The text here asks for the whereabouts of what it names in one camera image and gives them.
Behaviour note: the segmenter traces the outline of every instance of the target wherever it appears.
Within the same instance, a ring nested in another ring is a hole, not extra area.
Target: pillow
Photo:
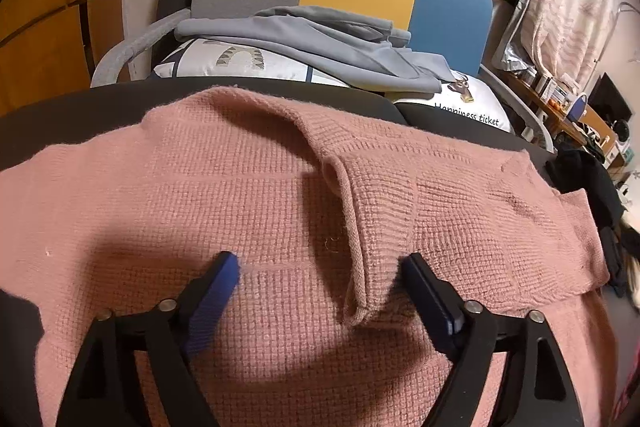
[[[507,114],[494,92],[479,78],[453,71],[456,81],[442,84],[442,92],[389,92],[386,97],[393,103],[422,103],[439,107],[472,120],[513,132]]]
[[[211,39],[191,39],[154,68],[162,77],[261,76],[349,87],[302,62],[267,50]]]

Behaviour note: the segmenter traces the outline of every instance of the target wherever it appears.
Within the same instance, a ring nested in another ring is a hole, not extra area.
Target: knit fabric
[[[549,188],[525,152],[216,88],[49,147],[0,173],[0,193],[0,287],[36,304],[45,331],[44,426],[96,312],[145,311],[220,250],[241,280],[192,365],[223,426],[421,425],[450,366],[398,285],[413,251],[463,298],[542,310],[586,424],[611,411],[615,343],[594,292],[608,274],[586,195]]]

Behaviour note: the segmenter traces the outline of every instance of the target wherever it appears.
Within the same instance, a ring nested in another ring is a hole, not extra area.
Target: metal armrest
[[[163,36],[175,29],[180,21],[189,17],[191,17],[190,8],[177,11],[154,22],[142,35],[115,45],[96,66],[91,87],[115,84],[120,70],[127,62],[151,48]]]
[[[545,149],[549,152],[554,151],[554,144],[551,140],[551,135],[546,129],[545,125],[536,117],[532,110],[519,99],[519,97],[509,87],[489,71],[482,64],[479,71],[480,79],[491,89],[498,94],[509,106],[524,120],[524,123],[531,127],[535,134],[543,137],[545,141]]]

